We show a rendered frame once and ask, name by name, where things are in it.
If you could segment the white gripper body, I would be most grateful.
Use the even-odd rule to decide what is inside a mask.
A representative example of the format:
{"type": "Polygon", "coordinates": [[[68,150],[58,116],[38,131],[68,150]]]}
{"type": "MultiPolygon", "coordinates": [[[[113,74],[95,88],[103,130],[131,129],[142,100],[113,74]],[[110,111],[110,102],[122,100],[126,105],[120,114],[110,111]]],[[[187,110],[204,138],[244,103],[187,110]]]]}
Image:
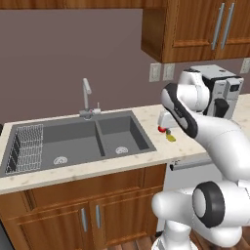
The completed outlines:
{"type": "Polygon", "coordinates": [[[161,128],[171,129],[178,127],[178,123],[167,110],[161,110],[158,117],[158,125],[161,128]]]}

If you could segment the white dishwasher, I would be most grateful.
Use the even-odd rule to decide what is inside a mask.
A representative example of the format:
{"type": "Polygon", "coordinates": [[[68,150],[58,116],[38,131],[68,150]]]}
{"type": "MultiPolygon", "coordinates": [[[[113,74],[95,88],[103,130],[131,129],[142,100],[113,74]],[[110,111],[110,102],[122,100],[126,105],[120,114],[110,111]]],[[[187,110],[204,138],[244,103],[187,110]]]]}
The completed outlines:
{"type": "Polygon", "coordinates": [[[164,186],[160,192],[167,212],[158,218],[156,231],[164,230],[167,220],[190,226],[195,217],[192,209],[193,190],[200,183],[222,180],[221,172],[212,163],[178,170],[171,170],[170,164],[167,164],[164,186]]]}

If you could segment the white and black coffee machine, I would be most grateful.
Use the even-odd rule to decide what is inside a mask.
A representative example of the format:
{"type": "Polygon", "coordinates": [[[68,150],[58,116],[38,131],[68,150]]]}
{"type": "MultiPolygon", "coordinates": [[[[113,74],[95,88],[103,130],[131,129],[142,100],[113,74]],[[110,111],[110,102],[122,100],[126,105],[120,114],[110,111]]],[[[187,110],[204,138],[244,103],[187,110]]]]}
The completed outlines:
{"type": "Polygon", "coordinates": [[[231,119],[244,79],[215,64],[197,65],[192,69],[201,72],[210,91],[209,104],[203,114],[231,119]]]}

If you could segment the silver tap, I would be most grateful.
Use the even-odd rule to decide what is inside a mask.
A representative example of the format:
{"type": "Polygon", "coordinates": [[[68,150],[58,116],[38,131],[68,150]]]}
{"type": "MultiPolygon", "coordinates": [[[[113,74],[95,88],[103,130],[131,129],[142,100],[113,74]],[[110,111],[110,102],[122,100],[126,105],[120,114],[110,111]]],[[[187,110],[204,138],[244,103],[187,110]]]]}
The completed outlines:
{"type": "Polygon", "coordinates": [[[94,115],[101,113],[101,108],[90,108],[88,96],[92,94],[92,90],[87,78],[82,80],[83,96],[84,96],[84,109],[79,111],[79,115],[86,120],[91,119],[94,115]]]}

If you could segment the grey double sink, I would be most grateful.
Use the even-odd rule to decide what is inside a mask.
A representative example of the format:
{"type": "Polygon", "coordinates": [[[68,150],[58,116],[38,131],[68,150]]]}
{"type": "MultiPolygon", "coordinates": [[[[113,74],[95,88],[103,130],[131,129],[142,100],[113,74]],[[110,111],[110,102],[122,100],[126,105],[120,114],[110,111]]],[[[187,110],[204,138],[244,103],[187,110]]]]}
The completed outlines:
{"type": "Polygon", "coordinates": [[[0,178],[26,174],[5,173],[14,134],[18,127],[43,125],[42,164],[44,171],[64,166],[135,155],[155,150],[154,145],[130,110],[82,117],[39,121],[13,126],[0,163],[0,178]]]}

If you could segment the wooden false drawer front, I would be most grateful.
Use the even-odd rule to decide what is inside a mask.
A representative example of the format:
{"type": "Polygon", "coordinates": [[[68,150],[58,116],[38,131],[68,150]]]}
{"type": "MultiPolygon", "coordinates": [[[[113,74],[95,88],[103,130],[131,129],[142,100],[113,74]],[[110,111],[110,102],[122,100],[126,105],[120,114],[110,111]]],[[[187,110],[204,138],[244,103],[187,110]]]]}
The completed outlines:
{"type": "Polygon", "coordinates": [[[31,208],[35,209],[110,192],[153,188],[164,184],[165,171],[165,164],[154,165],[49,187],[33,188],[27,190],[25,196],[31,208]]]}

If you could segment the wooden base cupboard door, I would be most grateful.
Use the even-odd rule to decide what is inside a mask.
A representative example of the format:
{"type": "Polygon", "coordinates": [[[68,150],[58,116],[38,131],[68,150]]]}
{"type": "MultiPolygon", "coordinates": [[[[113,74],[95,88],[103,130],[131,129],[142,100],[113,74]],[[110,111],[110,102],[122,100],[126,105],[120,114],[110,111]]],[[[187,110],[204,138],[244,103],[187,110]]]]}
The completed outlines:
{"type": "Polygon", "coordinates": [[[5,220],[4,226],[15,250],[95,250],[87,202],[5,220]],[[82,225],[82,208],[87,232],[82,225]]]}
{"type": "Polygon", "coordinates": [[[96,250],[156,233],[158,219],[151,209],[152,197],[162,186],[119,193],[89,203],[96,250]],[[100,205],[102,226],[96,223],[100,205]]]}

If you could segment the black oven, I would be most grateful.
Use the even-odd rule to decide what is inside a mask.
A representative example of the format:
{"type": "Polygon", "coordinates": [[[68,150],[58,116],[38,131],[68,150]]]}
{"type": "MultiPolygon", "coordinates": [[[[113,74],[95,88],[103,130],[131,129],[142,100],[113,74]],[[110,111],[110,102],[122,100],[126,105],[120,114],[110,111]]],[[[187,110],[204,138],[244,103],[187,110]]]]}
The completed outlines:
{"type": "Polygon", "coordinates": [[[0,221],[0,250],[15,250],[1,221],[0,221]]]}

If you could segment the white wall socket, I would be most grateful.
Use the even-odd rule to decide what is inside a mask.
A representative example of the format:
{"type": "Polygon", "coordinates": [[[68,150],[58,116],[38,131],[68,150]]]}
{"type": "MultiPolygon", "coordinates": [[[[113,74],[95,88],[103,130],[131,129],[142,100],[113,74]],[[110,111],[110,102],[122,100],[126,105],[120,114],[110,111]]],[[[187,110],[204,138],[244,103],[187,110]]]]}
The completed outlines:
{"type": "Polygon", "coordinates": [[[173,63],[165,63],[163,69],[163,80],[173,80],[174,79],[175,65],[173,63]]]}
{"type": "Polygon", "coordinates": [[[161,64],[160,63],[152,63],[149,69],[149,81],[157,82],[160,80],[160,71],[161,64]]]}
{"type": "Polygon", "coordinates": [[[248,73],[250,70],[250,58],[245,58],[243,60],[240,73],[248,73]]]}

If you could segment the wooden wall cupboard door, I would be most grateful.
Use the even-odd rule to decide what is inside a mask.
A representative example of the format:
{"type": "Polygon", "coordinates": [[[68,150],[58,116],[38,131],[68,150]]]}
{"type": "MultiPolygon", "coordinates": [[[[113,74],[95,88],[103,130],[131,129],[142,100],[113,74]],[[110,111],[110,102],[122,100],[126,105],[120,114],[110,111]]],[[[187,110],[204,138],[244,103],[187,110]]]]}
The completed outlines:
{"type": "Polygon", "coordinates": [[[211,43],[223,0],[167,0],[162,61],[212,60],[211,43]]]}
{"type": "Polygon", "coordinates": [[[218,43],[215,50],[216,60],[249,58],[250,57],[250,0],[223,0],[223,14],[218,43]],[[231,19],[229,35],[225,48],[221,42],[229,14],[229,7],[234,2],[234,12],[231,19]]]}

